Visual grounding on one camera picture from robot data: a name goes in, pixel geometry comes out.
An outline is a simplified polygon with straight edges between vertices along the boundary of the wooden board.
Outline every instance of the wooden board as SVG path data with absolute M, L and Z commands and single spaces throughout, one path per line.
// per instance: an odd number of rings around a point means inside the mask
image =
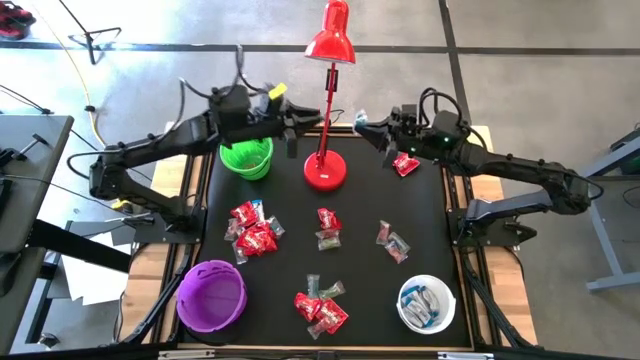
M 487 147 L 490 150 L 493 149 L 489 129 L 486 126 L 474 126 L 474 129 L 476 129 L 485 139 Z M 167 196 L 178 195 L 182 184 L 185 163 L 185 156 L 176 156 L 159 161 L 156 165 L 152 188 Z M 189 186 L 190 194 L 195 192 L 199 169 L 200 166 L 194 164 L 194 171 L 192 172 L 192 178 Z M 459 183 L 458 188 L 462 190 L 462 180 L 457 179 L 457 181 Z M 496 177 L 477 176 L 472 178 L 471 183 L 474 195 L 477 198 L 483 198 L 486 200 L 499 200 L 503 198 L 500 179 Z M 150 245 L 144 249 L 133 262 L 129 275 L 129 282 L 123 298 L 122 338 L 126 337 L 133 331 L 156 301 L 160 290 L 162 272 L 164 270 L 167 252 L 168 245 Z M 180 247 L 178 249 L 179 258 L 176 259 L 175 262 L 176 266 L 178 266 L 181 261 L 182 253 L 183 249 Z M 529 342 L 536 343 L 537 341 L 533 328 L 533 321 L 531 319 L 529 301 L 527 299 L 525 284 L 522 279 L 522 273 L 518 263 L 513 259 L 509 252 L 502 248 L 486 248 L 486 257 L 493 294 L 497 304 L 505 313 L 509 321 L 511 321 L 516 329 L 518 329 L 520 334 Z M 478 305 L 477 307 L 482 335 L 485 338 L 485 341 L 490 343 L 490 332 L 486 310 L 477 296 L 475 300 Z M 173 322 L 174 309 L 175 300 L 172 299 L 165 312 L 164 326 L 162 336 L 160 338 L 161 341 L 165 341 L 169 336 L 171 324 Z M 189 348 L 199 347 L 194 344 L 188 344 L 185 346 L 188 346 Z

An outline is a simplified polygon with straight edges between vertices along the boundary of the yellow cable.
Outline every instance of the yellow cable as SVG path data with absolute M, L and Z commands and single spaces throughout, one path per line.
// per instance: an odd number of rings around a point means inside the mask
M 78 78 L 80 78 L 80 82 L 82 83 L 82 89 L 84 90 L 84 97 L 87 101 L 87 106 L 91 106 L 91 98 L 89 97 L 89 90 L 87 89 L 87 84 L 85 83 L 84 78 L 80 73 L 80 69 L 78 68 L 78 65 L 73 60 L 71 53 L 69 53 L 69 50 L 67 49 L 66 46 L 64 46 L 64 44 L 62 43 L 62 41 L 60 40 L 56 32 L 53 31 L 53 28 L 51 27 L 51 25 L 49 25 L 49 22 L 47 22 L 44 16 L 42 16 L 42 14 L 40 13 L 40 10 L 38 10 L 38 7 L 33 2 L 31 2 L 31 6 L 36 11 L 36 13 L 38 13 L 38 17 L 40 17 L 40 19 L 44 22 L 44 24 L 49 28 L 49 31 L 51 31 L 51 34 L 53 34 L 53 37 L 56 38 L 56 40 L 58 41 L 58 44 L 60 44 L 60 47 L 62 47 L 62 50 L 64 50 L 64 52 L 69 57 L 69 60 L 71 60 L 71 64 L 73 64 L 73 67 L 75 68 L 76 73 L 78 74 Z M 89 113 L 89 119 L 91 120 L 91 130 L 93 130 L 93 134 L 96 136 L 96 139 L 98 139 L 98 141 L 100 142 L 100 144 L 102 144 L 103 147 L 107 146 L 102 136 L 100 136 L 100 133 L 98 133 L 98 127 L 96 124 L 96 119 L 93 116 L 93 112 L 91 111 L 87 111 L 87 112 Z

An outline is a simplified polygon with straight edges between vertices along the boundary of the lamp shade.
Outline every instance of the lamp shade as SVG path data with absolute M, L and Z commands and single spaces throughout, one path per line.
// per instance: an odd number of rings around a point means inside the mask
M 324 8 L 322 31 L 307 46 L 305 56 L 318 60 L 356 63 L 356 53 L 347 37 L 349 5 L 344 0 L 329 0 Z

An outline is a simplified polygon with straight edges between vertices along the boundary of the green bucket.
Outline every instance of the green bucket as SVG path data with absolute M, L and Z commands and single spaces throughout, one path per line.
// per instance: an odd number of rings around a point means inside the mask
M 258 180 L 269 172 L 273 140 L 249 140 L 232 145 L 231 149 L 220 146 L 220 159 L 229 170 L 246 180 Z

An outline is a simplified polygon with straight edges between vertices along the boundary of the lamp base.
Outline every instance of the lamp base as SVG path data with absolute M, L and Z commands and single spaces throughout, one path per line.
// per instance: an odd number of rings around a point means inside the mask
M 304 178 L 318 191 L 333 191 L 347 178 L 347 163 L 337 152 L 327 150 L 324 166 L 318 168 L 318 157 L 312 153 L 304 163 Z

